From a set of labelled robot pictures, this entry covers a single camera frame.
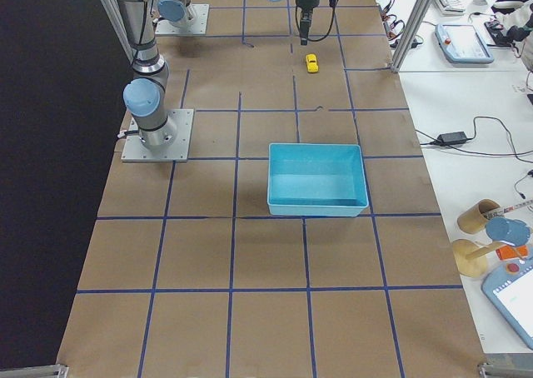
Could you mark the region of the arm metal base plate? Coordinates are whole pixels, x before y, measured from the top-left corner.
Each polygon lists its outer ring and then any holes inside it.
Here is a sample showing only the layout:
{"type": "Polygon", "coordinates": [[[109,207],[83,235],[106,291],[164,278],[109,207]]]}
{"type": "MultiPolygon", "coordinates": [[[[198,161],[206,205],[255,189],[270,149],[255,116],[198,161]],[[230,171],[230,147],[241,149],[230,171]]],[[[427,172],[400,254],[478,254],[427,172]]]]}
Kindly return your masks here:
{"type": "Polygon", "coordinates": [[[208,4],[160,0],[155,33],[159,37],[194,37],[207,33],[208,4]]]}
{"type": "Polygon", "coordinates": [[[140,130],[134,117],[123,150],[123,162],[187,162],[189,156],[194,109],[167,110],[166,124],[157,131],[140,130]]]}

